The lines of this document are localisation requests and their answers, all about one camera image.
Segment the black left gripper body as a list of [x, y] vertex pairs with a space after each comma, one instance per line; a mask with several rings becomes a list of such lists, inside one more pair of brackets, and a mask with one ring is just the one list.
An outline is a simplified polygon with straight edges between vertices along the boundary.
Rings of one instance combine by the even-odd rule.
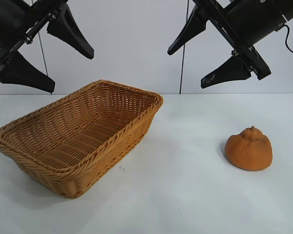
[[0, 67], [36, 34], [59, 15], [65, 0], [38, 0], [29, 5], [23, 0], [0, 0]]

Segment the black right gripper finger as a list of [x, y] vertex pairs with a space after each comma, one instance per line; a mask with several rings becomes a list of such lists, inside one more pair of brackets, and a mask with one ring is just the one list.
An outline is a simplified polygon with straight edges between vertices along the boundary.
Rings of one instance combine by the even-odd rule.
[[237, 56], [231, 56], [220, 67], [201, 79], [201, 88], [208, 88], [229, 81], [247, 80], [250, 71], [246, 64]]
[[205, 11], [192, 11], [182, 31], [175, 41], [169, 46], [167, 50], [168, 55], [173, 55], [188, 41], [205, 31], [206, 24], [207, 15]]

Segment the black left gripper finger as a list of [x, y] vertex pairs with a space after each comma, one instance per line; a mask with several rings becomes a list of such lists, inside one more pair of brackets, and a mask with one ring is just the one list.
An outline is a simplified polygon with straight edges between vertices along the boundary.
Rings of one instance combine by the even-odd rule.
[[28, 86], [49, 93], [55, 89], [55, 81], [31, 65], [19, 52], [0, 71], [0, 83]]
[[94, 58], [94, 49], [77, 26], [67, 3], [63, 3], [47, 27], [47, 33], [64, 41], [88, 59]]

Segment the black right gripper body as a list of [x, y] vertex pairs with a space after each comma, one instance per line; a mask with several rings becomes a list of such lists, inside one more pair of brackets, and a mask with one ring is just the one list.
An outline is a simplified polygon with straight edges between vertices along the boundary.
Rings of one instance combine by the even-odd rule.
[[223, 8], [215, 0], [197, 0], [214, 27], [259, 80], [271, 74], [254, 45], [293, 19], [293, 0], [234, 0]]

